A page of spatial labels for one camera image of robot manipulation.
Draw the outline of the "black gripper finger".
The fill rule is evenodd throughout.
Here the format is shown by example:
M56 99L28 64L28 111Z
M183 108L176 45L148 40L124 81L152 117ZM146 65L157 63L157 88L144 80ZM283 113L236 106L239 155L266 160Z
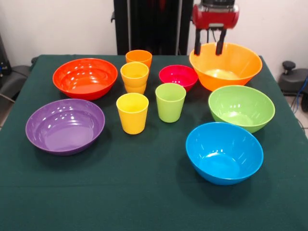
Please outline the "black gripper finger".
M194 54L195 55L200 55L200 49L201 49L201 30L196 29L195 31L195 45L194 45Z
M219 40L218 40L217 46L216 46L216 55L221 55L222 54L226 32L227 32L226 29L222 29L221 30L221 34L220 34L220 37L219 37Z

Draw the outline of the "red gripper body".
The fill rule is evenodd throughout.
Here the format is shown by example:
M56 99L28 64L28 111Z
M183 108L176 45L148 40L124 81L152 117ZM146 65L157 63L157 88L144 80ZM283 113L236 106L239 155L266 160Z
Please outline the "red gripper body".
M196 29L233 29L239 18L239 7L211 7L195 4L192 9L192 22Z

